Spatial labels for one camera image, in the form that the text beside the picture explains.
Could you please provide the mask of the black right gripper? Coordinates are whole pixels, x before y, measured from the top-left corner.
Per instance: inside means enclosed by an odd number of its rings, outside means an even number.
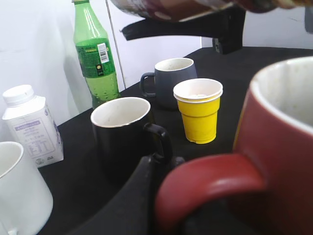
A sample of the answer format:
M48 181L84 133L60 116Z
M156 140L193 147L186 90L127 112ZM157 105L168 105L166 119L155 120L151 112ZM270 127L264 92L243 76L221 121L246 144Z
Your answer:
M221 12L225 31L220 35L220 25L212 20L199 19L182 23L141 20L121 30L127 41L157 36L203 36L215 37L212 44L219 54L230 54L243 47L243 29L246 11L239 7L231 7Z

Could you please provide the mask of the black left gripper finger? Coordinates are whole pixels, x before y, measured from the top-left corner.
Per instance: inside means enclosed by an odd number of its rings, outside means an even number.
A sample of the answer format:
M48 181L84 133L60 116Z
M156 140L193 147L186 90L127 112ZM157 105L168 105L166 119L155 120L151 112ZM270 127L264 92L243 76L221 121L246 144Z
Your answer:
M168 164L151 155L142 157L122 189L95 216L72 235L149 235L153 224L155 191L175 167L184 163L174 157Z

